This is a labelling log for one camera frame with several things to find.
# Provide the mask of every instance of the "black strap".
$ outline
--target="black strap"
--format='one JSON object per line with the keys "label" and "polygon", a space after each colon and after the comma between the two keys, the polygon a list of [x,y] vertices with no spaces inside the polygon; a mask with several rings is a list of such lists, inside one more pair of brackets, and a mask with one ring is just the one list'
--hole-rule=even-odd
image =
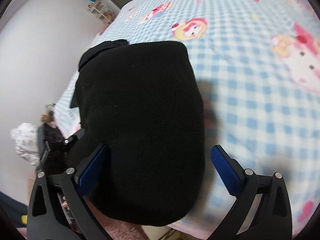
{"label": "black strap", "polygon": [[[127,40],[116,40],[116,41],[104,41],[103,43],[98,44],[97,46],[88,49],[81,57],[79,62],[79,72],[80,70],[92,59],[97,57],[101,52],[104,52],[109,49],[114,49],[122,46],[129,45]],[[76,98],[76,91],[73,93],[70,108],[78,107],[78,102]]]}

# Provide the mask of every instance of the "bedsheet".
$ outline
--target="bedsheet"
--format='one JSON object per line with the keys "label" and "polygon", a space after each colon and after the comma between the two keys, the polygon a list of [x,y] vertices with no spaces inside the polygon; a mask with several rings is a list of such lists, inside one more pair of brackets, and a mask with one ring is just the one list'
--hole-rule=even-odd
{"label": "bedsheet", "polygon": [[[134,0],[92,46],[117,39],[183,42],[203,97],[203,186],[170,226],[206,239],[234,203],[209,158],[220,144],[244,168],[282,173],[293,235],[301,231],[320,201],[320,22],[308,1]],[[55,109],[65,137],[79,129],[78,109],[68,108],[76,79]]]}

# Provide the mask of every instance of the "yellow object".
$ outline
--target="yellow object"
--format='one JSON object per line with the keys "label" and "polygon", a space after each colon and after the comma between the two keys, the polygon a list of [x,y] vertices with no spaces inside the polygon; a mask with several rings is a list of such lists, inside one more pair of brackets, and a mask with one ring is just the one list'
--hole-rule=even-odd
{"label": "yellow object", "polygon": [[23,215],[21,216],[21,223],[26,225],[27,224],[27,220],[28,220],[28,216],[27,215]]}

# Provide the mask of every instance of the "bed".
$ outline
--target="bed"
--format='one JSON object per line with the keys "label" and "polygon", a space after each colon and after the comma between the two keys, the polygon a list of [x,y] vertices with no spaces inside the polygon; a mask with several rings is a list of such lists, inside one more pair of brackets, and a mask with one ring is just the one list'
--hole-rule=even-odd
{"label": "bed", "polygon": [[[203,186],[193,210],[169,226],[207,239],[234,203],[209,158],[220,144],[244,168],[283,175],[298,234],[320,202],[320,22],[308,1],[134,0],[91,47],[117,39],[183,42],[203,98]],[[80,128],[69,108],[77,77],[55,108],[66,138]]]}

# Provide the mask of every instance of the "silver screw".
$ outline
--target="silver screw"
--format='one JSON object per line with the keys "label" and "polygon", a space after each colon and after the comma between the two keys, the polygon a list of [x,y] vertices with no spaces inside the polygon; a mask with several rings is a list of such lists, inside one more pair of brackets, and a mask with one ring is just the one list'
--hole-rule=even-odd
{"label": "silver screw", "polygon": [[251,170],[251,169],[245,169],[245,174],[247,174],[247,175],[252,175],[253,174],[253,170]]}
{"label": "silver screw", "polygon": [[69,168],[67,169],[67,174],[72,174],[75,172],[75,169],[74,168]]}
{"label": "silver screw", "polygon": [[43,176],[44,176],[44,172],[43,171],[38,173],[38,178],[42,178]]}
{"label": "silver screw", "polygon": [[281,179],[281,178],[282,178],[282,175],[281,175],[281,173],[279,173],[279,172],[276,172],[275,176],[276,176],[278,179]]}

